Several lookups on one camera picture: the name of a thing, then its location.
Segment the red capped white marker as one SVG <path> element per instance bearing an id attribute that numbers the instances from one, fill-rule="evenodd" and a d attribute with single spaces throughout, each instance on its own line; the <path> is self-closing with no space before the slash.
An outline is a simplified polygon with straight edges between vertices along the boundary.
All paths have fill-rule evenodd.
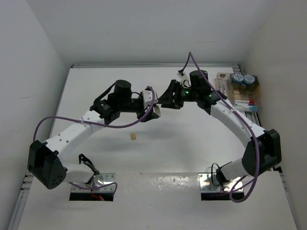
<path id="1" fill-rule="evenodd" d="M 236 106 L 254 106 L 254 102 L 253 101 L 246 101 L 246 100 L 236 100 L 235 101 L 235 105 Z"/>

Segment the blue capped marker diagonal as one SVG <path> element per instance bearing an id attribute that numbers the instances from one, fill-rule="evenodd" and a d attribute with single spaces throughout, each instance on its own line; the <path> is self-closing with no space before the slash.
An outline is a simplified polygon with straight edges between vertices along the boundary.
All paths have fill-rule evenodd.
<path id="1" fill-rule="evenodd" d="M 236 109 L 243 112 L 257 112 L 258 107 L 252 106 L 252 107 L 242 107 L 242 106 L 236 106 Z"/>

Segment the blue white tape roll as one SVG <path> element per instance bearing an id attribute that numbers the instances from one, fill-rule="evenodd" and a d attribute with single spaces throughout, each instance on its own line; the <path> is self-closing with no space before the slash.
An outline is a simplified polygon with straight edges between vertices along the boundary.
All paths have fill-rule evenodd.
<path id="1" fill-rule="evenodd" d="M 244 77 L 243 77 L 243 75 L 241 75 L 239 73 L 235 73 L 235 74 L 232 75 L 231 79 L 232 79 L 233 83 L 242 84 Z"/>

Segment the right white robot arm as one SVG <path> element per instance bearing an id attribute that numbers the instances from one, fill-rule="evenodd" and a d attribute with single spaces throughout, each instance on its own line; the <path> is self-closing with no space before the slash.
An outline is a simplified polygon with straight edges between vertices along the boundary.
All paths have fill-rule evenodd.
<path id="1" fill-rule="evenodd" d="M 242 115 L 225 95 L 211 88 L 207 71 L 192 71 L 189 78 L 189 87 L 184 85 L 185 79 L 171 80 L 158 102 L 170 109 L 180 109 L 185 102 L 196 102 L 241 141 L 245 147 L 243 157 L 216 170 L 215 178 L 220 186 L 238 177 L 262 174 L 282 161 L 280 135 L 276 130 L 266 130 Z"/>

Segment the beige eraser stick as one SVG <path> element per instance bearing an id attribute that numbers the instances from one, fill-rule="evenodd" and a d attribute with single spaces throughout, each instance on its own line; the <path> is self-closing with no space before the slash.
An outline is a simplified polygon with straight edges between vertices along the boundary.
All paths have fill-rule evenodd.
<path id="1" fill-rule="evenodd" d="M 155 105 L 153 107 L 153 112 L 157 115 L 157 116 L 161 116 L 161 111 L 160 111 L 160 107 L 158 105 Z"/>

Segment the yellow eraser block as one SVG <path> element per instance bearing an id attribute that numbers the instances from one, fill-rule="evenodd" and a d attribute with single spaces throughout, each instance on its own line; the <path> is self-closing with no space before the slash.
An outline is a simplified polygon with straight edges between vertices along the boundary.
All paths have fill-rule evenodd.
<path id="1" fill-rule="evenodd" d="M 136 139 L 135 133 L 131 133 L 131 134 L 130 134 L 130 138 L 131 138 L 131 140 L 135 140 L 135 139 Z"/>

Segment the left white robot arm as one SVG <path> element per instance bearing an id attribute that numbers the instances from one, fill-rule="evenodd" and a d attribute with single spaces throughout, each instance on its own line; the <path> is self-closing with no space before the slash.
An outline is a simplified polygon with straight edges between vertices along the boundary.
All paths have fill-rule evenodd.
<path id="1" fill-rule="evenodd" d="M 43 142 L 34 139 L 29 148 L 28 171 L 47 189 L 54 189 L 63 182 L 93 183 L 100 172 L 87 157 L 80 154 L 78 164 L 65 163 L 65 158 L 102 128 L 122 129 L 159 118 L 157 99 L 150 86 L 133 98 L 128 81 L 115 81 L 71 126 Z"/>

